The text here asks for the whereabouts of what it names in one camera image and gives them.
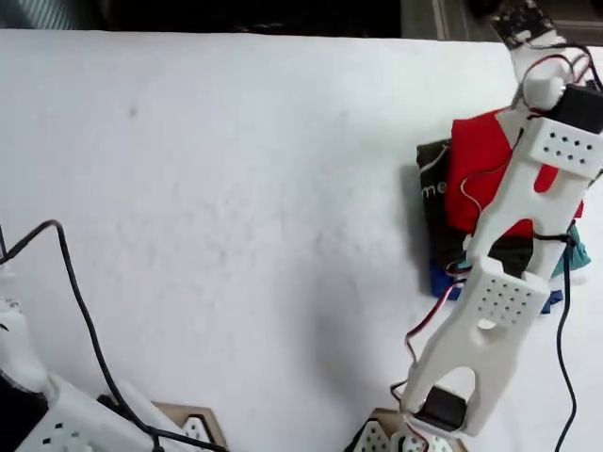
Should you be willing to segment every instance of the blue object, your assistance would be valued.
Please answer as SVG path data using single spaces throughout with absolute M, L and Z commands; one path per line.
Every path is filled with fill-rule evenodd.
M 436 265 L 433 261 L 430 261 L 430 288 L 432 290 L 432 295 L 439 299 L 444 295 L 444 292 L 446 292 L 446 290 L 453 284 L 454 278 L 452 276 L 447 275 L 446 272 L 438 265 Z M 460 295 L 461 289 L 459 287 L 455 287 L 450 291 L 448 299 L 456 301 L 457 299 L 459 299 Z M 563 292 L 561 290 L 552 291 L 550 293 L 550 297 L 545 303 L 545 306 L 543 306 L 543 309 L 540 314 L 550 314 L 550 307 L 553 304 L 559 303 L 562 300 Z
M 578 234 L 578 228 L 575 224 L 569 228 L 569 234 L 576 240 L 576 246 L 572 249 L 572 255 L 570 256 L 569 261 L 569 269 L 570 270 L 578 270 L 584 266 L 588 266 L 591 263 L 591 258 L 588 257 L 586 253 L 586 248 L 584 244 L 580 241 L 580 235 Z M 551 278 L 555 278 L 563 273 L 563 256 L 557 263 L 555 270 L 553 271 L 553 276 Z

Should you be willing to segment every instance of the white surface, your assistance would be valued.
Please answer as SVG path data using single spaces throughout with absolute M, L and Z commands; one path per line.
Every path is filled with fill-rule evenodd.
M 212 407 L 234 452 L 341 450 L 394 406 L 403 334 L 434 302 L 415 145 L 510 102 L 502 45 L 2 31 L 0 61 L 8 242 L 64 222 L 117 376 Z M 601 187 L 580 223 L 594 274 Z M 56 242 L 15 262 L 17 289 L 41 356 L 98 391 Z M 566 326 L 566 450 L 598 428 L 602 292 L 576 289 Z M 536 322 L 473 450 L 552 450 L 560 313 Z

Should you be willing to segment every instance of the cable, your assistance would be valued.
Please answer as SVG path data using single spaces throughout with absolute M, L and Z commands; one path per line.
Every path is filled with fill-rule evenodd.
M 588 55 L 588 57 L 590 59 L 589 68 L 590 68 L 591 72 L 593 73 L 593 79 L 595 81 L 596 88 L 599 91 L 603 91 L 603 82 L 601 82 L 601 78 L 599 77 L 599 74 L 596 71 L 595 61 L 593 60 L 593 54 L 591 54 L 591 51 L 589 50 L 589 48 L 586 45 L 577 44 L 574 42 L 560 42 L 557 44 L 551 44 L 551 45 L 545 45 L 545 46 L 538 45 L 537 46 L 537 45 L 531 45 L 530 43 L 528 43 L 528 47 L 533 50 L 548 50 L 548 49 L 579 49 L 579 50 L 581 50 L 586 55 Z
M 101 345 L 98 340 L 98 335 L 96 333 L 96 328 L 94 327 L 94 323 L 92 321 L 92 317 L 90 316 L 90 312 L 88 311 L 88 307 L 82 298 L 82 294 L 79 290 L 79 286 L 77 284 L 77 279 L 75 277 L 75 272 L 73 270 L 72 258 L 69 253 L 69 248 L 67 246 L 67 239 L 65 237 L 65 231 L 63 226 L 56 221 L 55 219 L 49 219 L 44 221 L 38 227 L 36 227 L 33 231 L 19 240 L 8 252 L 4 253 L 2 258 L 0 258 L 0 266 L 5 264 L 6 262 L 14 259 L 34 238 L 36 238 L 41 232 L 44 230 L 55 227 L 57 229 L 58 235 L 58 244 L 60 245 L 60 251 L 63 256 L 63 261 L 65 263 L 65 268 L 67 270 L 67 276 L 69 277 L 69 282 L 71 284 L 73 295 L 75 296 L 75 301 L 77 302 L 77 306 L 79 307 L 82 316 L 84 317 L 84 321 L 86 322 L 86 327 L 88 328 L 88 333 L 90 335 L 90 340 L 92 342 L 92 348 L 94 349 L 94 354 L 96 355 L 96 359 L 98 361 L 99 366 L 101 367 L 101 372 L 103 373 L 103 377 L 105 377 L 106 385 L 109 388 L 109 391 L 115 398 L 116 402 L 120 406 L 120 408 L 126 413 L 127 418 L 140 430 L 142 430 L 147 435 L 151 436 L 154 442 L 153 452 L 162 452 L 163 448 L 159 444 L 158 438 L 166 438 L 169 440 L 176 441 L 178 443 L 190 444 L 195 447 L 200 447 L 206 450 L 212 450 L 215 452 L 228 452 L 228 449 L 222 447 L 221 445 L 216 445 L 212 443 L 206 443 L 204 441 L 194 440 L 184 435 L 180 435 L 178 433 L 174 433 L 172 431 L 162 430 L 160 428 L 155 428 L 152 426 L 146 425 L 140 418 L 134 413 L 132 408 L 128 405 L 125 399 L 122 396 L 122 393 L 117 387 L 111 372 L 106 364 L 105 355 L 101 350 Z
M 567 320 L 567 316 L 569 315 L 569 310 L 571 308 L 571 283 L 569 279 L 570 248 L 571 246 L 568 244 L 565 247 L 565 251 L 563 252 L 563 286 L 565 290 L 565 304 L 563 305 L 562 317 L 559 320 L 559 327 L 557 328 L 557 358 L 559 360 L 559 368 L 562 370 L 563 379 L 565 380 L 565 385 L 567 386 L 567 391 L 572 400 L 572 411 L 570 412 L 570 415 L 567 418 L 567 421 L 565 422 L 565 426 L 563 426 L 563 430 L 561 435 L 559 436 L 559 440 L 557 440 L 555 452 L 561 451 L 563 441 L 565 441 L 567 432 L 572 427 L 574 419 L 576 418 L 576 413 L 578 412 L 578 401 L 576 400 L 576 393 L 574 393 L 572 381 L 569 378 L 567 368 L 565 367 L 565 359 L 563 358 L 562 349 L 563 327 L 565 326 L 565 321 Z
M 415 337 L 416 335 L 418 335 L 420 332 L 422 332 L 425 329 L 425 327 L 427 327 L 430 324 L 430 322 L 433 320 L 433 318 L 435 317 L 437 312 L 440 310 L 440 308 L 442 308 L 442 306 L 444 306 L 444 304 L 448 300 L 448 297 L 450 296 L 450 292 L 452 292 L 452 289 L 454 289 L 455 287 L 463 287 L 463 285 L 464 285 L 464 280 L 461 280 L 461 281 L 455 282 L 448 289 L 446 289 L 446 291 L 444 291 L 444 294 L 442 294 L 442 296 L 435 302 L 432 309 L 427 313 L 427 315 L 425 315 L 423 320 L 421 320 L 418 325 L 416 325 L 414 328 L 412 328 L 410 331 L 408 331 L 406 333 L 406 336 L 404 337 L 404 345 L 408 349 L 408 352 L 411 354 L 411 357 L 413 358 L 413 363 L 416 363 L 418 361 L 418 359 L 416 357 L 415 349 L 413 348 L 413 345 L 411 344 L 411 339 L 413 337 Z

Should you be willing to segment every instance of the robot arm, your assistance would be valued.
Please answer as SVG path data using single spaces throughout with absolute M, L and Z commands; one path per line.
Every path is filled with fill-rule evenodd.
M 461 297 L 411 367 L 401 397 L 407 422 L 437 436 L 481 432 L 513 377 L 519 349 L 549 296 L 548 280 L 565 249 L 563 242 L 536 239 L 526 272 L 515 278 L 488 257 L 492 245 L 524 218 L 540 237 L 564 234 L 603 166 L 603 96 L 579 86 L 588 68 L 579 70 L 579 79 L 575 74 L 584 50 L 566 47 L 552 26 L 535 38 L 521 27 L 511 30 L 513 45 L 501 37 L 510 47 L 519 89 L 512 107 L 497 118 L 515 143 L 513 155 L 469 243 L 472 270 Z M 537 193 L 534 182 L 543 166 L 559 172 L 548 192 Z M 494 327 L 483 329 L 482 320 Z M 468 400 L 436 386 L 458 367 L 476 376 Z

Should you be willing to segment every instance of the red cloth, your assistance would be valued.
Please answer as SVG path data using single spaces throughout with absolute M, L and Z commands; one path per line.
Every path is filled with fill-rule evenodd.
M 456 120 L 452 123 L 452 141 L 448 153 L 447 191 L 444 198 L 448 225 L 466 233 L 473 233 L 478 209 L 477 206 L 461 192 L 461 182 L 470 174 L 464 184 L 464 191 L 485 208 L 497 193 L 504 175 L 506 165 L 499 170 L 476 174 L 480 171 L 493 170 L 508 161 L 511 146 L 498 124 L 496 114 L 500 110 L 485 113 L 469 120 Z M 557 169 L 544 165 L 538 174 L 534 189 L 547 191 L 555 177 Z M 576 213 L 582 215 L 582 203 Z M 532 237 L 531 221 L 522 219 L 515 224 L 505 236 L 520 235 Z

